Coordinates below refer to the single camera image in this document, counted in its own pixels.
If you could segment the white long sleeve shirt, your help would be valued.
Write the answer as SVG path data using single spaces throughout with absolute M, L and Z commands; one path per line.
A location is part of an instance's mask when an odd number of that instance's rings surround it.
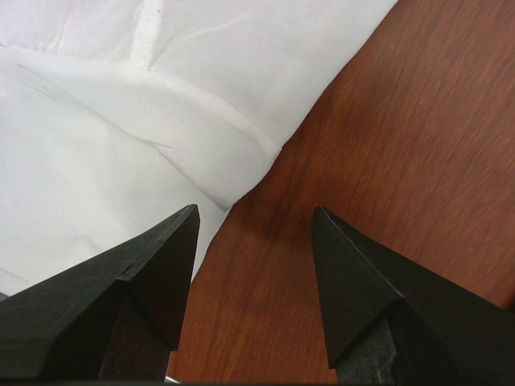
M 195 267 L 391 1 L 4 1 L 1 291 L 180 208 Z

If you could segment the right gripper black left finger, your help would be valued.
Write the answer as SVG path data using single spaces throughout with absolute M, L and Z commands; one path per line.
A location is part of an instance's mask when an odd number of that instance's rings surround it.
M 163 381 L 200 229 L 188 205 L 1 303 L 4 382 Z

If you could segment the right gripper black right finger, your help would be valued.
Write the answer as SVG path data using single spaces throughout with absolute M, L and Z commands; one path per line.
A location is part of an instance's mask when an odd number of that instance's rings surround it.
M 512 384 L 514 316 L 357 231 L 311 223 L 328 364 L 340 384 Z

